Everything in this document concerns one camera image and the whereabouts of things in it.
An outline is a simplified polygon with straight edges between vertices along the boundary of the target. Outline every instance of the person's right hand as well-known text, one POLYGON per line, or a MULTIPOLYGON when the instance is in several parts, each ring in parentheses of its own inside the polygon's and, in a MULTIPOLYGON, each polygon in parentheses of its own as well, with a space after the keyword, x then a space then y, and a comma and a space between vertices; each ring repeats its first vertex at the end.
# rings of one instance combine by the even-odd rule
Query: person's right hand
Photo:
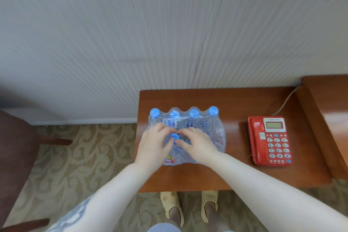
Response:
POLYGON ((175 144, 182 147, 195 161, 200 164, 207 166, 207 163, 211 159, 213 153, 219 152, 210 140, 210 137, 200 129, 180 129, 177 131, 177 133, 188 137, 192 145, 189 145, 180 139, 177 139, 175 144))

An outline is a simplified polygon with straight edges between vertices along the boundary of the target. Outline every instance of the swirl carpet pattern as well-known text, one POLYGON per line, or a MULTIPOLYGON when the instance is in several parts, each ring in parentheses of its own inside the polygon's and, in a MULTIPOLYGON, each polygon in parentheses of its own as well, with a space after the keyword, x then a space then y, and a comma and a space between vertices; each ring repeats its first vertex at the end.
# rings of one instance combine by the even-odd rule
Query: swirl carpet pattern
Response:
MULTIPOLYGON (((73 143, 70 146, 41 145, 5 226, 46 217, 52 225, 133 162, 136 124, 48 126, 38 127, 38 132, 72 139, 73 143)), ((334 186, 304 191, 348 215, 346 181, 334 180, 334 186)), ((182 230, 207 231, 200 216, 200 192, 178 194, 185 217, 182 230)), ((267 231, 234 191, 219 192, 219 211, 236 232, 267 231)), ((129 203, 114 231, 147 231, 164 220, 159 193, 139 193, 129 203)))

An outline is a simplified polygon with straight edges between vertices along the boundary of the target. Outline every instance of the clear plastic wrap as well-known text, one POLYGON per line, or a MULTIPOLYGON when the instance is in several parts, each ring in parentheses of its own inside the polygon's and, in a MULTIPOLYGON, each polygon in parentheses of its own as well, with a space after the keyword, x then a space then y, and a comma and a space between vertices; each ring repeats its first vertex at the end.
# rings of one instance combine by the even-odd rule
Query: clear plastic wrap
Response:
MULTIPOLYGON (((149 125, 147 129, 159 122, 178 130, 189 127, 199 128, 203 132, 207 133, 219 151, 225 152, 225 130, 221 120, 219 119, 219 109, 215 106, 211 106, 206 111, 200 111, 197 107, 191 107, 187 111, 181 111, 180 109, 173 107, 167 113, 160 111, 158 108, 153 108, 150 111, 149 125)), ((186 143, 191 144, 188 138, 177 134, 172 134, 165 139, 163 145, 165 145, 171 137, 174 137, 175 139, 180 138, 186 143)), ((163 162, 163 165, 179 165, 186 162, 197 163, 185 150, 174 143, 174 147, 169 152, 169 155, 163 162)))

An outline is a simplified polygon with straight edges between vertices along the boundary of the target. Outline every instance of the person's right arm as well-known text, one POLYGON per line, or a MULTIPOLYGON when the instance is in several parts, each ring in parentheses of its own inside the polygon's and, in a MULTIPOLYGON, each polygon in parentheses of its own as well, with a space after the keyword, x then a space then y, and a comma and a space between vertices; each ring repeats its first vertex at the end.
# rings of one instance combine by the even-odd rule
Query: person's right arm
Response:
POLYGON ((269 231, 348 231, 348 218, 304 192, 219 152, 200 129, 181 129, 176 144, 219 174, 269 231))

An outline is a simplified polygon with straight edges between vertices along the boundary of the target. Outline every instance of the barcode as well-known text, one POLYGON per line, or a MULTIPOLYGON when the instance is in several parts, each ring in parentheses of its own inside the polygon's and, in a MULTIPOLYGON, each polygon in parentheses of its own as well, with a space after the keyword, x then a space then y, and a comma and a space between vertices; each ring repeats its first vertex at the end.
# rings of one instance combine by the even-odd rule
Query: barcode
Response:
POLYGON ((163 119, 163 124, 168 127, 176 128, 176 119, 163 119))

